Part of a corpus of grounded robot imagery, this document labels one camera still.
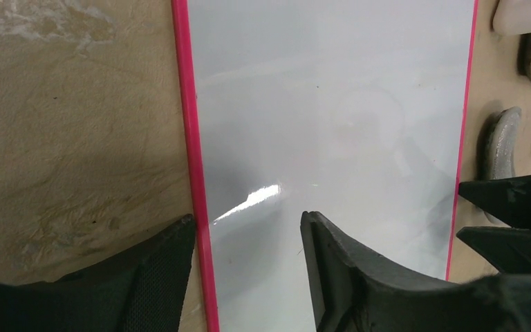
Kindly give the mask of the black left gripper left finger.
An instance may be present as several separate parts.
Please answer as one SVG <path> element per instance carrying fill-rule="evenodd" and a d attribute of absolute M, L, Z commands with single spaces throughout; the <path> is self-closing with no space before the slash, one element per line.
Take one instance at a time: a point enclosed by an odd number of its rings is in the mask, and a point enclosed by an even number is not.
<path fill-rule="evenodd" d="M 187 214 L 55 282 L 0 283 L 0 331 L 177 331 L 195 240 Z"/>

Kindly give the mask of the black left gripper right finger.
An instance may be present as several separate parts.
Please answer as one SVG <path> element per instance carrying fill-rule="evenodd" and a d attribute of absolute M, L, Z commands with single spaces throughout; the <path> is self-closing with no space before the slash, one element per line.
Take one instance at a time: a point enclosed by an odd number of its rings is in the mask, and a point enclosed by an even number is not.
<path fill-rule="evenodd" d="M 319 212 L 301 216 L 318 331 L 531 331 L 531 274 L 455 284 L 406 268 Z"/>

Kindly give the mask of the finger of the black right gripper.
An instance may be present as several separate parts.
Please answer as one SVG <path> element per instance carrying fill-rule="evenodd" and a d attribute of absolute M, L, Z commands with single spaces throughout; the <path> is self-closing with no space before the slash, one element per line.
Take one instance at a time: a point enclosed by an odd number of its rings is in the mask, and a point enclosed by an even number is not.
<path fill-rule="evenodd" d="M 531 230 L 531 175 L 462 182 L 458 194 L 510 227 Z"/>
<path fill-rule="evenodd" d="M 500 273 L 531 274 L 531 230 L 464 227 L 456 237 Z"/>

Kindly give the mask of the white board with pink rim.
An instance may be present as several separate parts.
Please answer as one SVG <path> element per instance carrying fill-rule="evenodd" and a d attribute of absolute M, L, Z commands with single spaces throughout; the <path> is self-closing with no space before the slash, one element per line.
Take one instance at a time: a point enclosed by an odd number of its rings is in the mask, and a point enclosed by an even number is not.
<path fill-rule="evenodd" d="M 173 1 L 209 331 L 314 331 L 301 214 L 447 279 L 476 1 Z"/>

